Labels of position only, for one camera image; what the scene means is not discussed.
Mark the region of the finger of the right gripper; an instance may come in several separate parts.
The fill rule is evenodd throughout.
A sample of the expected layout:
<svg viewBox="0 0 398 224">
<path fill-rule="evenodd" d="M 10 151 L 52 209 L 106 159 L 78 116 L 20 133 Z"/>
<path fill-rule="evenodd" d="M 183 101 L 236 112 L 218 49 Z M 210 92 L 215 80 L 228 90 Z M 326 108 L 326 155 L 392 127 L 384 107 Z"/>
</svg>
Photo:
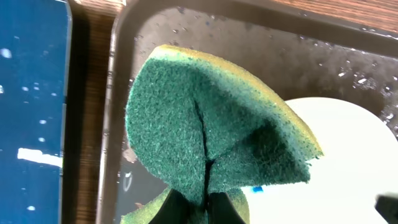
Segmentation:
<svg viewBox="0 0 398 224">
<path fill-rule="evenodd" d="M 378 195 L 374 208 L 388 224 L 398 223 L 398 198 L 397 193 Z"/>
</svg>

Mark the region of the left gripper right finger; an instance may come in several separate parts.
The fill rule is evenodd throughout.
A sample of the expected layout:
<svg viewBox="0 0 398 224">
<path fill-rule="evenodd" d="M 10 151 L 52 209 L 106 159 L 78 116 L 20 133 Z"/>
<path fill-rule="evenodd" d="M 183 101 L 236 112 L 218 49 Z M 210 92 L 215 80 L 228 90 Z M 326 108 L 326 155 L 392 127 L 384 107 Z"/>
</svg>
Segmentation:
<svg viewBox="0 0 398 224">
<path fill-rule="evenodd" d="M 208 224 L 245 224 L 224 192 L 208 196 Z"/>
</svg>

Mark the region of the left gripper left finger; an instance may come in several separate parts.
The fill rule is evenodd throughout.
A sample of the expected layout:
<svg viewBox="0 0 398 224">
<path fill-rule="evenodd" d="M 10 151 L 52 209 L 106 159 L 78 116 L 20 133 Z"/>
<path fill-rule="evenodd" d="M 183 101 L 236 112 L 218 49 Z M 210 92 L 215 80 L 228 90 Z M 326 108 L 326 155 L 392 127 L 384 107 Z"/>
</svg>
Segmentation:
<svg viewBox="0 0 398 224">
<path fill-rule="evenodd" d="M 189 201 L 172 189 L 149 224 L 187 224 L 190 217 Z"/>
</svg>

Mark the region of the white plate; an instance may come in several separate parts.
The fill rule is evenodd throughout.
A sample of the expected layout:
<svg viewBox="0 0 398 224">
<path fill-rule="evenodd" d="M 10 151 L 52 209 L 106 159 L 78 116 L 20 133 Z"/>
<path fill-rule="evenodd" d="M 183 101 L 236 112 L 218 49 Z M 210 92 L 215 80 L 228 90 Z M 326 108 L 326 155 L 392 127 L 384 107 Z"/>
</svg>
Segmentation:
<svg viewBox="0 0 398 224">
<path fill-rule="evenodd" d="M 370 111 L 333 98 L 288 105 L 308 124 L 323 155 L 310 161 L 310 181 L 244 188 L 251 223 L 384 223 L 380 195 L 397 195 L 397 139 Z"/>
</svg>

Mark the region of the green yellow sponge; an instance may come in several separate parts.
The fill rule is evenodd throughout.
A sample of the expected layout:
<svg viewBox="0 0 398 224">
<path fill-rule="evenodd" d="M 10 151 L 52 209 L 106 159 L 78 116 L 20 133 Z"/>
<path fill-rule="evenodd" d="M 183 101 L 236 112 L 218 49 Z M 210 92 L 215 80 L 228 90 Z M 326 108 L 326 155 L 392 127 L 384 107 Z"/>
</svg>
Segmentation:
<svg viewBox="0 0 398 224">
<path fill-rule="evenodd" d="M 323 153 L 307 124 L 258 77 L 223 58 L 160 45 L 144 62 L 126 105 L 128 142 L 167 188 L 123 223 L 149 223 L 172 190 L 189 223 L 206 223 L 209 194 L 225 193 L 249 222 L 243 187 L 310 180 Z"/>
</svg>

